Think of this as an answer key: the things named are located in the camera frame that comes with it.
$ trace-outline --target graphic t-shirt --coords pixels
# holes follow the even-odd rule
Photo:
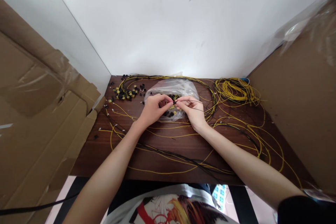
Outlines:
[[[105,224],[226,223],[234,220],[218,211],[211,195],[187,184],[172,185],[131,199],[105,219]]]
[[[278,224],[330,223],[334,219],[311,198],[294,196],[278,208]],[[144,193],[115,208],[104,224],[237,224],[218,211],[211,195],[187,184]]]

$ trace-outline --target cardboard sheet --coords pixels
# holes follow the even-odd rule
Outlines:
[[[103,101],[58,50],[0,0],[0,207],[56,200]],[[0,217],[44,223],[49,211]]]

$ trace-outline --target dark wooden tabletop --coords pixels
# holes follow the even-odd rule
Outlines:
[[[108,86],[106,89],[105,97],[107,100],[111,99],[112,95],[115,97],[113,88],[119,86],[119,84],[121,83],[121,76],[112,76],[110,82],[112,81],[115,82],[115,84],[112,87]],[[149,90],[158,81],[159,80],[144,79],[139,80],[134,84],[137,84],[138,86],[140,84],[145,84],[145,88]],[[207,83],[211,88],[213,87],[212,81],[214,81],[214,79],[203,79],[202,81]],[[200,100],[203,102],[204,106],[212,107],[212,103],[210,101],[206,101],[211,100],[209,90],[199,83],[194,84],[198,91],[198,94],[200,95],[200,97],[202,97],[200,98]],[[133,98],[132,101],[114,99],[114,102],[121,108],[123,108],[130,116],[139,117],[144,107],[144,105],[141,103],[141,101],[143,100],[143,96],[136,95],[136,97]],[[117,112],[120,114],[125,114],[116,105],[109,103],[108,101],[105,104],[108,105],[107,110],[113,121],[115,121],[119,126],[128,130],[133,122],[132,119],[128,116],[118,115],[114,113]],[[237,106],[237,104],[233,102],[225,102],[225,104],[228,106],[225,106],[224,104],[220,104],[219,106],[231,116],[234,116],[239,120],[254,126],[261,126],[263,124],[264,112],[260,105],[258,105],[257,107],[249,105],[243,105],[240,107],[229,107]],[[222,123],[245,126],[244,123],[238,121],[237,119],[230,118],[230,116],[227,115],[225,112],[218,108],[214,114],[214,117],[209,123],[213,124],[217,121],[217,119],[221,117],[227,117],[221,119]],[[188,119],[179,119],[178,122],[188,122]],[[145,131],[140,137],[139,142],[154,146],[161,150],[178,153],[191,159],[204,160],[212,151],[212,147],[200,135],[190,135],[184,137],[183,135],[196,133],[192,129],[192,127],[188,126],[174,128],[185,125],[187,124],[156,122],[151,127],[159,129],[150,129],[152,133]],[[237,127],[242,129],[243,132],[247,133],[259,145],[259,141],[251,134],[251,132],[239,126]],[[100,164],[111,153],[111,132],[109,132],[111,129],[112,128],[109,119],[106,117],[105,108],[103,108],[98,114],[97,120],[71,171],[71,175],[89,177],[96,171]],[[240,147],[244,150],[257,156],[257,151],[255,150],[253,143],[240,131],[226,126],[217,126],[215,129],[235,144],[239,144]],[[269,144],[269,146],[266,144],[269,155],[267,150],[263,148],[263,154],[261,154],[260,156],[262,160],[269,163],[269,158],[271,157],[271,166],[273,166],[277,170],[280,170],[282,166],[282,154],[280,149],[281,147],[285,158],[284,167],[281,173],[297,186],[299,186],[299,178],[303,188],[310,188],[311,186],[309,185],[309,183],[314,185],[316,184],[302,164],[302,162],[299,160],[292,148],[286,142],[276,125],[271,121],[271,118],[267,113],[265,125],[261,129],[254,128],[254,131],[259,136],[261,136],[265,142]],[[112,147],[114,148],[119,143],[119,141],[120,138],[115,133],[113,133]],[[228,164],[218,155],[216,151],[213,151],[206,161],[217,168],[231,170]],[[220,183],[222,184],[229,185],[243,184],[242,181],[235,175],[232,176],[227,174],[214,173],[213,175],[216,177],[215,179],[205,173],[200,168],[195,168],[191,171],[188,171],[193,168],[193,166],[169,160],[165,157],[158,155],[157,153],[139,149],[135,149],[129,166],[140,170],[150,170],[157,173],[171,174],[157,174],[153,172],[139,171],[128,168],[125,175],[126,179],[212,184],[217,184],[218,181],[220,181]]]

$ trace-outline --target pile of connectors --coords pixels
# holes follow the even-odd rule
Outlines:
[[[168,94],[168,96],[173,100],[174,104],[173,106],[171,106],[165,113],[163,113],[164,116],[166,117],[172,117],[173,115],[177,114],[177,109],[176,109],[176,102],[175,100],[177,98],[179,98],[180,96],[176,95],[176,94]]]
[[[127,89],[126,91],[116,87],[116,88],[113,89],[113,91],[115,93],[117,93],[117,95],[115,96],[117,99],[132,101],[132,98],[134,98],[140,91],[142,91],[142,92],[146,91],[146,89],[144,87],[145,87],[145,84],[140,85],[141,89],[138,88],[136,85],[134,85],[134,88],[132,90]]]

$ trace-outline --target bundle of yellow wires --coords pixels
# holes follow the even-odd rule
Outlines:
[[[256,106],[259,104],[260,94],[258,96],[255,94],[257,90],[251,87],[250,81],[246,82],[240,78],[223,78],[216,80],[214,87],[217,94],[224,100],[231,100],[238,104],[253,103]]]

